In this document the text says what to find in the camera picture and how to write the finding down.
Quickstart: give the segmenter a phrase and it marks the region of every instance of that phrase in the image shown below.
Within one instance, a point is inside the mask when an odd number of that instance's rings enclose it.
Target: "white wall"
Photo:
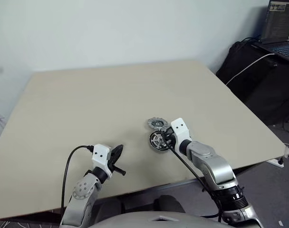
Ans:
[[[0,0],[0,113],[34,71],[188,58],[216,71],[235,41],[260,33],[268,2]]]

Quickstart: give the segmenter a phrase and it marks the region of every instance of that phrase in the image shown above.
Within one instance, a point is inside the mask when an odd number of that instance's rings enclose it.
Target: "metal gear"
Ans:
[[[162,118],[151,118],[148,120],[149,126],[154,130],[165,131],[168,128],[168,123]]]
[[[167,151],[168,146],[164,143],[162,139],[162,131],[155,131],[149,136],[149,143],[150,145],[158,151]]]

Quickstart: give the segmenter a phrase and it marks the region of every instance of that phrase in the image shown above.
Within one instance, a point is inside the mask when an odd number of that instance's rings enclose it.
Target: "floor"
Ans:
[[[285,143],[289,143],[289,133],[283,131],[281,124],[270,126],[270,129]],[[278,228],[279,221],[284,228],[289,228],[289,157],[284,159],[284,168],[269,163],[262,163],[245,173],[240,174],[238,181],[245,187],[244,194],[254,206],[265,228]],[[157,191],[150,191],[125,200],[126,209],[152,203],[160,195],[172,195],[191,215],[211,215],[217,208],[206,192],[201,191],[197,181]],[[6,228],[19,228],[17,223],[10,223]],[[40,228],[30,224],[30,228]]]

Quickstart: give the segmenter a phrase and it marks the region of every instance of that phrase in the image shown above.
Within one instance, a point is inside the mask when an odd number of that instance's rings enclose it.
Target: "laptop screen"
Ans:
[[[262,43],[286,41],[289,37],[289,0],[269,2],[261,35]]]

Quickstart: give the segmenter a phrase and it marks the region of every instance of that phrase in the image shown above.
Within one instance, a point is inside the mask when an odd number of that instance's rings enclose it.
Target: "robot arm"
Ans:
[[[106,179],[114,171],[125,175],[125,171],[115,166],[123,150],[119,145],[112,151],[110,147],[97,144],[93,149],[93,170],[77,182],[71,200],[62,217],[60,228],[87,228],[92,215],[92,207]]]
[[[221,205],[225,222],[231,226],[256,223],[263,227],[253,206],[243,195],[229,163],[217,155],[212,147],[193,141],[182,118],[171,122],[171,127],[165,132],[165,139],[203,173],[213,199]]]

